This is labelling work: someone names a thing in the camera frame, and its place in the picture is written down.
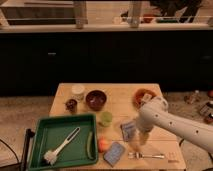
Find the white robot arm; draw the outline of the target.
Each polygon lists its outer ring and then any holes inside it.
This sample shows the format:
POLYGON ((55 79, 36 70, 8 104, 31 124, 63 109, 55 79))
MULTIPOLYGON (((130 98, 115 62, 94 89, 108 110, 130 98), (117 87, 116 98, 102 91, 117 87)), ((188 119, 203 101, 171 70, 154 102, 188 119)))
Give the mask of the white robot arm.
POLYGON ((154 126, 158 126, 213 153, 213 126, 169 113, 168 102, 161 96, 140 107, 136 125, 142 133, 151 132, 154 126))

